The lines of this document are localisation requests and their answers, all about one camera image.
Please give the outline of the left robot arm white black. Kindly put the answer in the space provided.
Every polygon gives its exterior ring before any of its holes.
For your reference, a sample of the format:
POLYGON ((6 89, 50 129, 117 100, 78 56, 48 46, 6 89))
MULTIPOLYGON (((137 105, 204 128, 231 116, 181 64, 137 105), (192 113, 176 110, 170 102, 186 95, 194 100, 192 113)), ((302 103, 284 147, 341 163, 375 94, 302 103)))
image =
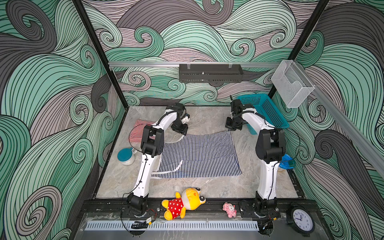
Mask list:
POLYGON ((165 146, 165 131, 168 127, 185 135, 188 130, 187 121, 190 115, 183 104, 176 103, 166 107, 165 113, 151 125, 143 129, 141 150, 141 166, 134 188, 127 197, 130 211, 144 215, 147 211, 149 183, 155 168, 155 161, 161 156, 165 146))

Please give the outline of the blue white striped tank top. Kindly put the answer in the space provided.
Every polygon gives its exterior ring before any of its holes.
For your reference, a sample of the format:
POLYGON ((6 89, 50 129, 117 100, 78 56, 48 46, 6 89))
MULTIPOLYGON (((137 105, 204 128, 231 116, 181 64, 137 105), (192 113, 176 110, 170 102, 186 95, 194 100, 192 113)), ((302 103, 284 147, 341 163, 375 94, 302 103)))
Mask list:
POLYGON ((153 179, 216 178, 242 174, 232 135, 228 131, 183 136, 165 143, 153 179))

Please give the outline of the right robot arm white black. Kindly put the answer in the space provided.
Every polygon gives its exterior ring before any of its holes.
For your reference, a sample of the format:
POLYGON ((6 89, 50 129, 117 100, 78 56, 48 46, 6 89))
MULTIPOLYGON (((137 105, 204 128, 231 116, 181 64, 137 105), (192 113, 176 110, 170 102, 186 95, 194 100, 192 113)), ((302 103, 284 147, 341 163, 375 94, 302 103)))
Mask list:
POLYGON ((236 131, 241 130, 244 124, 249 124, 259 132, 255 152, 261 160, 261 173, 256 211, 266 215, 268 210, 277 206, 277 172, 286 153, 285 132, 269 123, 251 104, 243 104, 241 100, 233 98, 230 100, 231 116, 226 120, 226 128, 236 131))

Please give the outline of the red white striped tank top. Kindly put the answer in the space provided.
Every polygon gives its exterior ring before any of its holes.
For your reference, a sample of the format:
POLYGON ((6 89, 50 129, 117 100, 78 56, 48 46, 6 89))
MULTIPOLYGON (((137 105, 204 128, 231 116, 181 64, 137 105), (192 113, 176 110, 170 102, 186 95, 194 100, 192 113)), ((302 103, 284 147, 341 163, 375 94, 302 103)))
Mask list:
POLYGON ((137 119, 133 129, 129 133, 127 141, 129 143, 140 143, 142 141, 144 127, 152 124, 154 124, 152 121, 137 119))

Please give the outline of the teal plastic basket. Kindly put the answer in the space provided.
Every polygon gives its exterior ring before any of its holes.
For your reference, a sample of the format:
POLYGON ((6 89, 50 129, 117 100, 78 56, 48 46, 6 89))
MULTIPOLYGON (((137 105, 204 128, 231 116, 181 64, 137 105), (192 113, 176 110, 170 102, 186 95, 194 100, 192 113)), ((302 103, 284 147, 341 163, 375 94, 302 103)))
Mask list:
POLYGON ((243 95, 238 96, 238 100, 242 102, 243 105, 251 104, 254 106, 256 111, 263 115, 266 118, 266 121, 269 124, 272 124, 275 127, 287 129, 290 125, 287 120, 284 118, 283 114, 276 107, 271 98, 266 94, 252 94, 252 95, 243 95))

